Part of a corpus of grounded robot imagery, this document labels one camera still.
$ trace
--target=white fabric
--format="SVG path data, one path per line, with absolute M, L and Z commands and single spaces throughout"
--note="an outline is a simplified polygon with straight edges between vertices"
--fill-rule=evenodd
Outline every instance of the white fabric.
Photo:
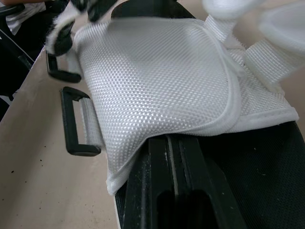
M 92 100 L 82 98 L 79 102 L 81 103 L 81 117 L 86 144 L 100 149 L 104 148 L 102 133 Z
M 205 10 L 215 18 L 237 19 L 265 0 L 202 0 Z
M 240 11 L 258 2 L 248 1 Z M 149 137 L 218 135 L 298 119 L 282 91 L 270 90 L 279 89 L 302 60 L 266 40 L 246 51 L 232 35 L 235 24 L 233 17 L 137 18 L 77 32 L 76 55 L 94 103 L 81 101 L 86 138 L 93 145 L 102 139 L 101 128 L 111 195 L 126 182 Z
M 83 73 L 80 67 L 80 63 L 78 61 L 76 52 L 74 49 L 70 49 L 65 54 L 67 64 L 68 64 L 68 72 L 79 74 L 83 78 Z
M 113 20 L 79 31 L 75 44 L 107 148 L 111 194 L 145 139 L 198 128 L 217 135 L 237 121 L 236 76 L 244 72 L 202 26 Z
M 36 13 L 46 10 L 46 5 L 44 4 L 44 2 L 27 3 L 27 4 L 24 4 L 24 6 L 25 6 L 25 9 L 22 12 L 6 17 L 6 23 L 13 35 L 16 35 L 16 33 L 18 32 L 18 30 L 21 27 L 21 24 L 25 20 L 27 20 L 31 16 L 35 15 Z
M 305 1 L 268 10 L 259 29 L 273 44 L 305 56 Z
M 246 51 L 246 63 L 270 91 L 281 93 L 280 81 L 302 66 L 305 58 L 263 39 Z

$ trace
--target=black textured surface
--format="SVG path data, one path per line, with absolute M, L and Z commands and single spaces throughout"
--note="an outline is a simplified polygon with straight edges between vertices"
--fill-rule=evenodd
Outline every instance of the black textured surface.
M 200 138 L 249 229 L 305 228 L 305 145 L 295 122 Z
M 123 228 L 123 221 L 124 221 L 126 188 L 127 188 L 127 183 L 125 183 L 115 194 L 115 204 L 116 204 L 116 209 L 118 211 L 118 218 L 121 228 Z

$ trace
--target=beige table surface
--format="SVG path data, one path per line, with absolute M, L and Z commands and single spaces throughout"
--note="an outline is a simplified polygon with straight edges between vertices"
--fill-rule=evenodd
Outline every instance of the beige table surface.
M 180 2 L 195 17 L 206 18 L 199 0 Z M 257 16 L 264 8 L 286 2 L 292 1 L 270 0 L 246 14 L 235 29 L 236 36 L 247 46 L 259 40 Z M 74 30 L 85 22 L 82 17 Z M 303 72 L 282 85 L 305 133 Z M 50 78 L 43 51 L 0 123 L 0 229 L 117 228 L 113 198 L 105 183 L 105 155 L 76 157 L 65 149 L 59 93 L 64 86 L 87 92 L 84 82 L 66 84 Z M 80 124 L 79 112 L 76 116 Z M 81 125 L 79 139 L 83 141 Z

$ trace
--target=black plastic frame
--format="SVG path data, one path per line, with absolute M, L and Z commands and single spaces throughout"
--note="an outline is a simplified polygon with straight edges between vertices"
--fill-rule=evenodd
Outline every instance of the black plastic frame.
M 75 156 L 96 156 L 101 153 L 100 148 L 79 144 L 78 142 L 73 101 L 78 102 L 82 98 L 90 97 L 86 93 L 70 87 L 64 87 L 61 90 L 61 107 L 66 148 L 70 154 Z
M 79 83 L 81 81 L 81 76 L 79 74 L 59 70 L 56 56 L 46 52 L 46 59 L 47 59 L 48 74 L 54 79 L 69 83 Z

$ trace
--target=person's arm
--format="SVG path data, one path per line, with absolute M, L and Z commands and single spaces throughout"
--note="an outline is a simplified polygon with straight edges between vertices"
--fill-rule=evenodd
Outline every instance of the person's arm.
M 0 0 L 0 2 L 2 2 L 3 5 L 6 6 L 11 6 L 11 5 L 16 5 L 16 4 L 20 4 L 20 3 L 39 3 L 39 2 L 45 2 L 48 0 Z

